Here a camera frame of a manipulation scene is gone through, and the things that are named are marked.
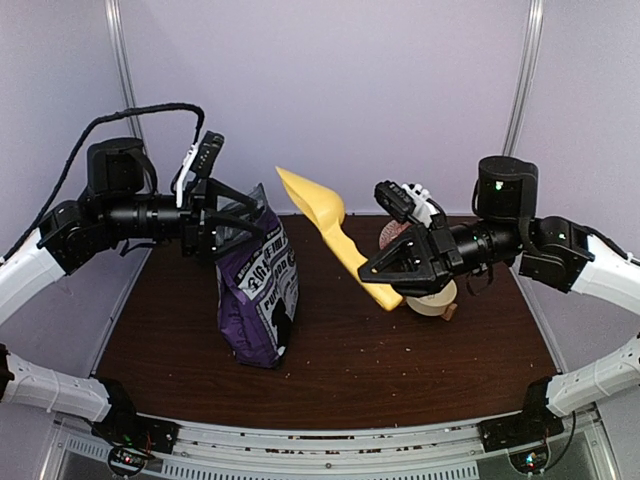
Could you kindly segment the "yellow plastic food scoop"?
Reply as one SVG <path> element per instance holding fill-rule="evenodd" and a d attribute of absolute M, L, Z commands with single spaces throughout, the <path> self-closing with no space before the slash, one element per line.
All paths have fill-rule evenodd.
<path fill-rule="evenodd" d="M 368 259 L 342 229 L 346 216 L 342 198 L 328 187 L 282 167 L 277 167 L 276 172 L 291 201 L 315 226 L 324 243 L 363 290 L 384 310 L 397 308 L 403 297 L 390 285 L 366 283 L 359 278 L 358 270 Z"/>

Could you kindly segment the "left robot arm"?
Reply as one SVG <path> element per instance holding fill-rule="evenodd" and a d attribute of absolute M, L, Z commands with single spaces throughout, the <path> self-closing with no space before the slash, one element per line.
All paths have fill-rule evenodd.
<path fill-rule="evenodd" d="M 106 140 L 87 151 L 87 186 L 37 221 L 1 266 L 1 318 L 8 320 L 39 292 L 78 271 L 97 254 L 130 241 L 154 247 L 177 240 L 185 257 L 216 261 L 263 237 L 259 201 L 212 178 L 224 138 L 213 132 L 194 144 L 172 195 L 144 192 L 155 169 L 142 140 Z M 1 350 L 1 400 L 104 425 L 123 444 L 144 433 L 142 419 L 117 381 L 79 378 Z"/>

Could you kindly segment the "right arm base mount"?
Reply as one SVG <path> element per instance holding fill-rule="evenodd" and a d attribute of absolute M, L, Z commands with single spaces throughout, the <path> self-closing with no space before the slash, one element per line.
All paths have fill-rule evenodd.
<path fill-rule="evenodd" d="M 512 450 L 510 463 L 521 474 L 544 473 L 551 463 L 548 440 L 564 432 L 562 417 L 548 407 L 550 382 L 549 376 L 532 382 L 519 413 L 483 420 L 477 425 L 484 451 Z"/>

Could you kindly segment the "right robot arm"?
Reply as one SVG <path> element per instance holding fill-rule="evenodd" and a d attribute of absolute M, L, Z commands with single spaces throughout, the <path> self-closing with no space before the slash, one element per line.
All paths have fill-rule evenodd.
<path fill-rule="evenodd" d="M 588 295 L 639 311 L 639 261 L 599 231 L 559 216 L 536 215 L 539 171 L 509 156 L 478 164 L 473 224 L 451 226 L 419 185 L 380 182 L 378 203 L 411 225 L 357 270 L 367 284 L 388 284 L 406 298 L 434 295 L 457 276 L 491 276 L 495 264 L 560 292 Z"/>

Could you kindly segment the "purple pet food bag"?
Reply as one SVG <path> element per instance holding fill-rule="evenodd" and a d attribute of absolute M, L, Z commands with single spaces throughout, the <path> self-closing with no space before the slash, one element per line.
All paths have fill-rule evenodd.
<path fill-rule="evenodd" d="M 299 298 L 294 249 L 269 205 L 264 187 L 248 196 L 258 202 L 262 239 L 247 242 L 216 262 L 218 328 L 236 361 L 276 369 L 288 348 Z"/>

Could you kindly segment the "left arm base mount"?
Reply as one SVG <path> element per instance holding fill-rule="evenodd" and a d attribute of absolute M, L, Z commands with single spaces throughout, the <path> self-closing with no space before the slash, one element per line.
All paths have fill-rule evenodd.
<path fill-rule="evenodd" d="M 111 446 L 107 465 L 115 475 L 129 479 L 155 460 L 155 453 L 173 452 L 177 423 L 139 414 L 120 382 L 106 378 L 98 382 L 106 389 L 109 409 L 101 421 L 89 425 L 94 436 Z"/>

